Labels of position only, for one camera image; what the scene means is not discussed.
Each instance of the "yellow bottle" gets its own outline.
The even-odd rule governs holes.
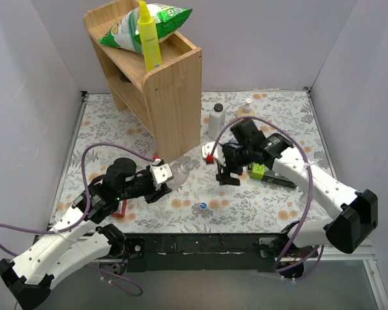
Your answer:
[[[162,65],[162,60],[155,20],[154,17],[149,15],[145,1],[140,1],[138,29],[141,37],[142,50],[144,52],[145,67],[147,71],[150,71]]]

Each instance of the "white bottle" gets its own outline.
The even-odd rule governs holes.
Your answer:
[[[244,102],[245,104],[237,110],[235,115],[236,118],[239,118],[240,116],[255,116],[255,112],[252,109],[253,100],[251,98],[246,98]]]
[[[222,130],[226,120],[226,110],[227,108],[221,103],[217,103],[210,111],[210,122],[208,123],[208,137],[210,139],[216,140]]]

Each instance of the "white wall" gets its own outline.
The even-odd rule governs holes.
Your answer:
[[[32,3],[0,0],[1,223],[47,226],[79,104],[79,90]],[[17,253],[33,237],[0,229],[0,240]],[[0,309],[15,304],[0,279]]]
[[[108,92],[82,18],[108,0],[32,0],[81,90]],[[203,52],[203,89],[302,89],[356,0],[167,0],[193,8],[181,32]]]
[[[358,1],[313,93],[339,179],[378,195],[372,244],[388,294],[388,0]]]

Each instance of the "floral mat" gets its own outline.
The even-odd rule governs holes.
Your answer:
[[[229,121],[235,117],[241,102],[249,97],[253,98],[256,115],[287,130],[304,147],[309,159],[331,174],[306,92],[203,92],[202,144],[209,141],[208,114],[214,104],[228,106],[226,121]],[[265,134],[273,132],[269,126],[259,126]],[[227,132],[222,141],[230,138],[230,132]],[[83,150],[101,141],[125,145],[147,156],[156,155],[153,137],[129,109],[118,112],[109,94],[90,95],[60,202],[52,213],[51,222],[59,220],[83,190],[80,172]],[[86,161],[88,181],[105,173],[116,158],[124,156],[128,154],[110,147],[91,150]],[[143,160],[131,157],[138,168],[147,165]],[[200,146],[177,161],[190,161],[194,166],[181,188],[152,204],[147,204],[143,198],[130,200],[124,218],[108,217],[102,225],[114,223],[125,233],[278,233],[303,212],[299,189],[253,180],[247,172],[240,176],[241,186],[220,186],[215,180],[216,166],[202,161]],[[200,209],[202,202],[207,203],[207,209]],[[307,220],[325,217],[326,212],[313,202]]]

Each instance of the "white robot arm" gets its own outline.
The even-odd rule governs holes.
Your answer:
[[[269,137],[255,126],[251,119],[239,121],[231,128],[238,145],[218,145],[214,156],[214,142],[202,147],[202,157],[207,163],[217,161],[217,181],[220,184],[240,185],[231,173],[242,174],[243,167],[251,163],[265,164],[308,192],[307,164],[292,143],[280,134]],[[378,199],[370,190],[363,193],[348,187],[315,165],[313,199],[326,210],[330,218],[304,223],[294,239],[294,248],[316,245],[333,245],[344,253],[352,253],[378,224]],[[269,246],[279,254],[295,232],[299,222],[293,222]]]
[[[0,261],[0,276],[24,310],[35,309],[64,278],[89,262],[124,253],[127,240],[113,224],[98,226],[114,213],[118,202],[145,196],[147,203],[155,202],[171,192],[166,182],[173,177],[168,164],[162,160],[136,172],[136,163],[119,158],[108,167],[106,175],[89,185],[91,207],[84,221],[87,197],[83,192],[67,210],[64,217],[34,245],[13,260]],[[96,232],[84,242],[78,239],[89,231]]]

